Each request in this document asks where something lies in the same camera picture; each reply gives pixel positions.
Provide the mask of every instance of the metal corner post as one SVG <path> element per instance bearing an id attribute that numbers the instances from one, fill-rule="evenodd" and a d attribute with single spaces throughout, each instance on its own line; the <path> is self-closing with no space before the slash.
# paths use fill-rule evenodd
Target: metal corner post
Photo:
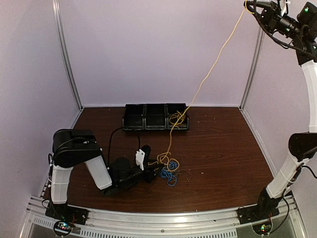
<path id="1" fill-rule="evenodd" d="M 57 26 L 57 34 L 58 34 L 60 49 L 61 49 L 62 58 L 63 58 L 63 62 L 65 65 L 68 81 L 69 81 L 70 88 L 71 88 L 72 94 L 73 94 L 75 102 L 76 102 L 76 106 L 77 106 L 78 110 L 82 110 L 83 106 L 82 106 L 80 98 L 79 98 L 78 90 L 77 90 L 76 83 L 74 80 L 73 72 L 71 70 L 69 56 L 68 56 L 68 52 L 67 52 L 64 30 L 63 30 L 61 14 L 60 14 L 60 9 L 59 9 L 59 0 L 52 0 L 52 2 L 53 2 L 53 13 L 54 13 L 54 17 L 55 17 L 56 26 Z"/>
<path id="2" fill-rule="evenodd" d="M 240 110 L 244 109 L 244 107 L 247 103 L 247 100 L 248 100 L 248 96 L 250 94 L 252 83 L 253 83 L 253 80 L 254 80 L 254 77 L 256 75 L 258 65 L 259 65 L 260 54 L 261 54 L 261 50 L 262 50 L 263 42 L 264 42 L 264 36 L 265 36 L 265 32 L 261 29 L 261 27 L 259 27 L 256 47 L 254 50 L 253 60 L 252 60 L 250 73 L 249 73 L 249 78 L 248 78 L 248 82 L 247 82 L 247 85 L 246 85 L 246 88 L 245 88 L 245 91 L 244 91 L 244 94 L 242 97 L 242 101 L 240 104 Z"/>

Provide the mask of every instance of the white wall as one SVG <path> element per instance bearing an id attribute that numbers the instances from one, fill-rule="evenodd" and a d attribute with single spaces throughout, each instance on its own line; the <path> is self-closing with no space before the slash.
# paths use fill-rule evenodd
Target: white wall
<path id="1" fill-rule="evenodd" d="M 305 3 L 305 0 L 292 1 L 290 15 L 296 17 Z M 308 131 L 309 124 L 307 86 L 294 50 L 284 50 L 265 38 L 246 111 L 268 151 L 269 163 L 278 171 L 287 155 L 289 137 L 295 132 Z M 309 165 L 317 171 L 316 158 Z M 317 181 L 303 170 L 293 191 L 309 237 L 315 238 Z"/>
<path id="2" fill-rule="evenodd" d="M 85 106 L 191 102 L 243 1 L 68 0 L 60 3 Z M 238 106 L 258 26 L 245 13 L 196 105 Z"/>
<path id="3" fill-rule="evenodd" d="M 13 238 L 47 175 L 53 133 L 77 109 L 51 1 L 1 1 L 0 45 L 0 237 Z"/>

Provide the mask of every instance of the blue yarn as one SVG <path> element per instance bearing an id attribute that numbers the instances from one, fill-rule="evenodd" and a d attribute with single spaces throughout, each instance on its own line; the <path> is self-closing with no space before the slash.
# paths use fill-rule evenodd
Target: blue yarn
<path id="1" fill-rule="evenodd" d="M 174 170 L 176 169 L 178 166 L 178 164 L 174 161 L 170 162 L 168 164 L 168 168 L 170 170 Z M 160 177 L 162 179 L 167 179 L 167 185 L 168 186 L 171 186 L 171 187 L 174 187 L 176 184 L 177 184 L 177 171 L 173 171 L 173 172 L 170 172 L 168 171 L 167 167 L 165 166 L 161 171 L 160 171 Z"/>

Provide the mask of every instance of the black organizer box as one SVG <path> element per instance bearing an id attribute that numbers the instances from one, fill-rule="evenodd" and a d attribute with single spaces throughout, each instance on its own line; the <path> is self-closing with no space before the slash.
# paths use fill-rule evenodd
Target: black organizer box
<path id="1" fill-rule="evenodd" d="M 122 118 L 123 130 L 171 130 L 173 125 L 169 117 L 186 110 L 186 104 L 126 104 Z M 189 117 L 185 114 L 183 124 L 176 126 L 174 130 L 188 130 Z"/>

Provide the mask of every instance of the blue string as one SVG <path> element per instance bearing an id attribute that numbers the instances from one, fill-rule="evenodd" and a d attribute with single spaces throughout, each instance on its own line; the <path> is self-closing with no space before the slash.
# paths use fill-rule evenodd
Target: blue string
<path id="1" fill-rule="evenodd" d="M 178 166 L 178 164 L 174 161 L 171 161 L 169 164 L 168 164 L 168 168 L 169 170 L 174 170 L 176 169 Z M 168 186 L 171 186 L 171 187 L 174 187 L 176 184 L 177 184 L 177 174 L 178 174 L 178 171 L 173 171 L 173 172 L 170 172 L 168 171 L 167 167 L 165 166 L 161 171 L 160 171 L 160 177 L 162 179 L 167 179 L 167 185 Z"/>

